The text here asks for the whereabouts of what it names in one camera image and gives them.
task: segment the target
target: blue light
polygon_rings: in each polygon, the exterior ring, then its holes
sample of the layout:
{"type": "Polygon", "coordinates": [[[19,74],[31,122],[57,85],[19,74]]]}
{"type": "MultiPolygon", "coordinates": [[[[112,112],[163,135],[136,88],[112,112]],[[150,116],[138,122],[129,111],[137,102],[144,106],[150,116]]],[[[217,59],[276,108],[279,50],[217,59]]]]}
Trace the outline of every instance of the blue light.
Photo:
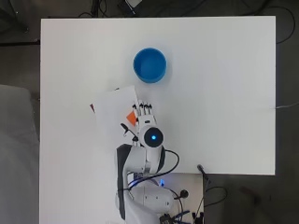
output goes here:
{"type": "Polygon", "coordinates": [[[164,187],[164,185],[165,185],[164,180],[163,180],[163,179],[160,179],[160,186],[161,186],[161,187],[164,187]]]}

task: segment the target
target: white paper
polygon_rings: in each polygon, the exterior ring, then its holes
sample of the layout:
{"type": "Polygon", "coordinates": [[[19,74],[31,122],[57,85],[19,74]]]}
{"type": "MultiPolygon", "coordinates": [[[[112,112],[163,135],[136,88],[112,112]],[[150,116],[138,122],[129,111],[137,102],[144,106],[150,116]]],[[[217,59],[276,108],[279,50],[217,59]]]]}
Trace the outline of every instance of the white paper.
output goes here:
{"type": "Polygon", "coordinates": [[[133,135],[127,133],[121,123],[130,130],[135,127],[127,120],[127,116],[133,111],[132,106],[137,105],[135,87],[125,87],[115,91],[101,93],[94,103],[99,142],[107,146],[104,150],[115,152],[122,144],[132,144],[133,135]]]}

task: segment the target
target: gray floor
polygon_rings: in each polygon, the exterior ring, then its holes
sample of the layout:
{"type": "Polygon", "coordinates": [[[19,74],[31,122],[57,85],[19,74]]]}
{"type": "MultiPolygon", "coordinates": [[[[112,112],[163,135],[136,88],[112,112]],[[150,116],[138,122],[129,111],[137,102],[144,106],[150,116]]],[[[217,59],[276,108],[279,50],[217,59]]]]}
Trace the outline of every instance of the gray floor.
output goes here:
{"type": "MultiPolygon", "coordinates": [[[[108,1],[108,15],[119,15],[118,0],[108,1]]],[[[141,17],[178,17],[200,1],[144,0],[138,7],[141,17]]],[[[40,19],[48,16],[76,17],[89,11],[91,0],[46,1],[12,0],[19,17],[30,27],[28,34],[11,30],[0,35],[0,42],[32,41],[39,38],[40,19]]],[[[261,1],[247,0],[249,7],[257,8],[261,1]]],[[[273,6],[292,10],[299,19],[298,1],[273,1],[273,6]]],[[[207,0],[189,16],[234,16],[250,11],[242,0],[207,0]]],[[[269,9],[266,15],[277,15],[277,39],[283,39],[292,28],[292,20],[283,10],[269,9]]],[[[299,101],[299,31],[277,47],[277,105],[299,101]]],[[[39,97],[39,47],[1,48],[0,84],[19,86],[39,97]]],[[[38,126],[38,101],[36,122],[38,126]]],[[[299,106],[277,112],[277,168],[276,176],[211,175],[213,185],[229,190],[224,203],[207,207],[206,223],[299,223],[299,106]],[[244,193],[247,188],[252,193],[244,193]],[[260,196],[254,201],[252,195],[260,196]]],[[[205,204],[222,196],[220,191],[209,192],[205,204]]]]}

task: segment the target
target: blue bowl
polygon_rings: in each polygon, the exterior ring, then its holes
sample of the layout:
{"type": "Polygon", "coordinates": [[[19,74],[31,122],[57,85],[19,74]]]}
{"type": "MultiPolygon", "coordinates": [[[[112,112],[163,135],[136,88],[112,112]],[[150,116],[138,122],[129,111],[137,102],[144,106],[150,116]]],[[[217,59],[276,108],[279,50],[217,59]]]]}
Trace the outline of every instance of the blue bowl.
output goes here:
{"type": "Polygon", "coordinates": [[[134,70],[144,82],[154,83],[165,75],[166,58],[157,49],[142,49],[134,58],[134,70]]]}

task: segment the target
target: white table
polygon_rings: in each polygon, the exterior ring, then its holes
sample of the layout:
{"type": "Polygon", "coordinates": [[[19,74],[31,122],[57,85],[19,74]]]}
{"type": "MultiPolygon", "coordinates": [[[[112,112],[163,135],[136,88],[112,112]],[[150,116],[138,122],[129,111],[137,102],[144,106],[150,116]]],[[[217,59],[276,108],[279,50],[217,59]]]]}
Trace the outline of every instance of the white table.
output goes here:
{"type": "Polygon", "coordinates": [[[177,172],[201,163],[208,173],[272,175],[275,47],[273,17],[43,20],[40,223],[120,222],[114,163],[89,104],[132,84],[155,105],[177,172]],[[146,47],[168,62],[155,85],[132,67],[146,47]]]}

